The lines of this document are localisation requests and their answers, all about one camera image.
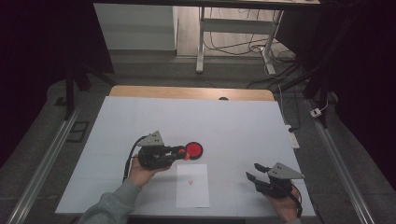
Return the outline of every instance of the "red circular object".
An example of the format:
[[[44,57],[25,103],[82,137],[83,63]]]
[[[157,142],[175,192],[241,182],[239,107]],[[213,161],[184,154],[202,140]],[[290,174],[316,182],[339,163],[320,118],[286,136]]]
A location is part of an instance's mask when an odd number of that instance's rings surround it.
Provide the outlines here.
[[[204,148],[197,142],[190,142],[185,148],[190,154],[190,160],[198,160],[204,153]]]

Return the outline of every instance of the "wooden board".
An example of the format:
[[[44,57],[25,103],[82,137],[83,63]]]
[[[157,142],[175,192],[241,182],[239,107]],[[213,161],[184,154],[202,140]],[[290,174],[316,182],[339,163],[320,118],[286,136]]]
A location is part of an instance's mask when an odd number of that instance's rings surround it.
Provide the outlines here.
[[[115,86],[110,96],[133,96],[171,99],[218,100],[227,97],[235,101],[274,101],[268,90],[238,90],[184,87]]]

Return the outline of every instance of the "metal frame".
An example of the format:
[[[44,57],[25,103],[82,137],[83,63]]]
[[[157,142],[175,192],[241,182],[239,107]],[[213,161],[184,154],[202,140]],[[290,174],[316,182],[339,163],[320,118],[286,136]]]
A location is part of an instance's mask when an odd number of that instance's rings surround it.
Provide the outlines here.
[[[206,19],[205,8],[201,7],[196,73],[202,74],[204,72],[204,33],[216,32],[216,33],[268,35],[265,48],[261,48],[262,57],[264,59],[265,67],[267,68],[268,74],[274,75],[276,72],[271,62],[269,51],[274,41],[282,13],[283,11],[276,11],[276,15],[273,21]]]
[[[66,140],[66,137],[73,126],[74,121],[76,120],[79,112],[81,111],[81,108],[85,104],[88,93],[83,92],[82,94],[83,95],[78,101],[78,105],[76,106],[74,112],[71,114],[70,119],[65,120],[62,123],[55,138],[52,140],[52,143],[47,149],[43,160],[41,160],[40,164],[35,170],[35,173],[30,179],[29,184],[27,185],[20,200],[12,211],[11,216],[8,218],[7,223],[23,223],[27,215],[29,214],[33,203],[35,202],[35,198],[43,187],[44,182],[46,181],[46,178],[50,173],[50,169],[52,168],[53,163],[55,163],[56,158],[58,157],[58,154],[61,151],[62,146],[64,145],[64,141]]]
[[[308,100],[305,100],[305,102],[309,110],[314,109],[314,107],[309,103]],[[315,119],[315,125],[318,129],[320,138],[322,139],[329,153],[332,164],[334,165],[335,170],[340,176],[341,182],[343,183],[344,188],[348,193],[353,206],[355,207],[356,214],[361,220],[361,223],[374,224],[375,221],[373,219],[373,216],[371,215],[367,203],[364,201],[363,196],[361,195],[361,191],[359,190],[358,186],[356,186],[352,175],[347,169],[347,165],[345,164],[337,146],[332,140],[332,136],[327,129],[323,128],[318,119]]]

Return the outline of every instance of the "paper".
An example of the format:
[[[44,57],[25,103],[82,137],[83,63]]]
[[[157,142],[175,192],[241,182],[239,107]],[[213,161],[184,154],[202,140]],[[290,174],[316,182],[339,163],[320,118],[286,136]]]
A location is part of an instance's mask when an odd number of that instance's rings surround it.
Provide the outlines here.
[[[177,166],[176,207],[209,207],[206,164]]]

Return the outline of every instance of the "gray sleeve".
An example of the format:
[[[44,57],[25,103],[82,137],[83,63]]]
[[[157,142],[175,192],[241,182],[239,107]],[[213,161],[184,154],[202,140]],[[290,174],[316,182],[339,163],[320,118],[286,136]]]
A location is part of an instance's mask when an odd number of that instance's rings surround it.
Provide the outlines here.
[[[134,202],[141,190],[126,179],[113,193],[104,193],[99,203],[89,208],[78,223],[127,223],[128,214],[134,211]]]
[[[296,218],[293,221],[287,222],[286,224],[301,224],[301,220],[299,218]]]

